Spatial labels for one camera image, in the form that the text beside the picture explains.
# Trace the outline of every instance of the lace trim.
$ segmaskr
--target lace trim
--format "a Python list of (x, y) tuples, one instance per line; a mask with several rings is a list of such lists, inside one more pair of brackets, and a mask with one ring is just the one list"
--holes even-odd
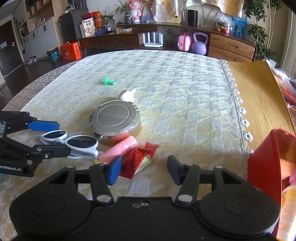
[(229, 65), (227, 64), (228, 62), (226, 60), (221, 59), (220, 60), (224, 69), (224, 72), (226, 74), (226, 78), (228, 80), (228, 85), (230, 88), (230, 92), (232, 95), (232, 98), (234, 100), (234, 107), (237, 115), (237, 119), (239, 121), (239, 134), (242, 140), (242, 152), (243, 152), (243, 161), (244, 161), (244, 166), (243, 166), (243, 173), (244, 173), (244, 178), (247, 178), (247, 170), (248, 170), (248, 158), (250, 154), (252, 154), (254, 151), (250, 148), (248, 148), (248, 142), (252, 142), (253, 136), (251, 135), (250, 132), (246, 131), (244, 128), (248, 127), (250, 125), (250, 122), (242, 115), (246, 114), (246, 110), (244, 107), (240, 106), (240, 104), (243, 102), (242, 98), (240, 98), (239, 95), (240, 92), (235, 89), (237, 87), (237, 84), (234, 82), (235, 78), (232, 77), (232, 73), (230, 72), (231, 69), (229, 68)]

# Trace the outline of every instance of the white sunglasses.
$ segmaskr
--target white sunglasses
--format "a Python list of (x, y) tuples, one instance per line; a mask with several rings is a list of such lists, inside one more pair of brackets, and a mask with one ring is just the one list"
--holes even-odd
[(97, 158), (102, 152), (97, 151), (98, 140), (88, 135), (76, 135), (67, 138), (67, 132), (63, 130), (50, 131), (40, 136), (43, 144), (50, 145), (52, 142), (61, 143), (71, 149), (68, 158)]

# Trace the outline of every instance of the kettlebell handle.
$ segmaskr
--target kettlebell handle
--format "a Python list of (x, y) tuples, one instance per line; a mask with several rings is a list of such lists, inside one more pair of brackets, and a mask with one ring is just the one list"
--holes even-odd
[(207, 34), (205, 34), (205, 33), (201, 33), (201, 32), (196, 32), (196, 33), (194, 33), (194, 34), (193, 34), (194, 42), (197, 42), (196, 35), (204, 36), (204, 37), (206, 38), (204, 44), (205, 44), (205, 45), (207, 44), (207, 41), (209, 40), (209, 37), (208, 37)]

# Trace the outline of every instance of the white router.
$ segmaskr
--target white router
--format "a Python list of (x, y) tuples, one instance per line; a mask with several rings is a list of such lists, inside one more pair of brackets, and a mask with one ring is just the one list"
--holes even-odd
[(150, 33), (147, 33), (147, 37), (148, 37), (148, 42), (146, 42), (145, 33), (143, 33), (143, 43), (144, 43), (145, 47), (160, 48), (163, 46), (163, 34), (162, 33), (159, 33), (159, 35), (158, 35), (159, 42), (155, 42), (156, 41), (155, 32), (153, 32), (153, 42), (150, 42)]

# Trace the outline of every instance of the power outlet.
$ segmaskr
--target power outlet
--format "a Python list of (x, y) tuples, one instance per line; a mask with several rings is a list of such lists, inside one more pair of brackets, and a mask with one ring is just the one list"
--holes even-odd
[(172, 35), (174, 30), (172, 28), (168, 28), (168, 32)]

